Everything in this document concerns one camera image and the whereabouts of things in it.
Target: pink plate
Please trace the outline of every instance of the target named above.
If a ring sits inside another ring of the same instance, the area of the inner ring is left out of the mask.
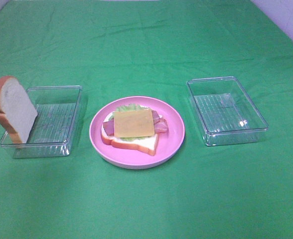
[[[114,148],[101,141],[101,126],[105,117],[116,107],[131,103],[148,106],[167,121],[169,130],[167,133],[160,133],[155,156],[137,150]],[[166,162],[178,151],[184,135],[185,126],[180,114],[169,104],[146,96],[121,98],[107,104],[93,117],[89,128],[90,140],[97,152],[109,163],[129,169],[151,168]]]

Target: green tablecloth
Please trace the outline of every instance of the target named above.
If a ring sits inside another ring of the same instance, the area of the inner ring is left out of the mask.
[[[250,1],[11,1],[3,75],[25,88],[82,85],[88,103],[68,157],[14,160],[0,148],[0,238],[293,239],[293,42]],[[207,147],[186,81],[229,75],[267,138]],[[113,166],[90,143],[97,111],[132,95],[184,119],[182,147],[158,167]]]

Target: transparent tray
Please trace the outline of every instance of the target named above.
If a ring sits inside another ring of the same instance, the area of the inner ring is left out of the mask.
[[[268,124],[235,77],[194,79],[187,86],[206,145],[251,143],[265,138]]]
[[[0,146],[12,158],[69,155],[79,119],[82,87],[34,87],[26,92],[38,112],[28,141],[14,144],[5,132]]]

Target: bread slice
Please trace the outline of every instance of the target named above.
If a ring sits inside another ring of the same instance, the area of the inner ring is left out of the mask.
[[[23,86],[13,76],[0,78],[0,124],[13,143],[26,143],[37,117]]]
[[[111,115],[112,112],[106,116],[104,121],[108,121]],[[125,141],[114,136],[107,136],[103,126],[101,126],[101,140],[104,144],[111,145],[115,148],[138,150],[140,152],[147,153],[150,156],[155,155],[158,138],[159,134],[156,133],[150,137],[134,139],[133,141]]]

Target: cheese slice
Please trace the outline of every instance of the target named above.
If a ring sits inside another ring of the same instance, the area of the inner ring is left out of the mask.
[[[150,108],[139,111],[114,112],[115,137],[143,137],[154,135]]]

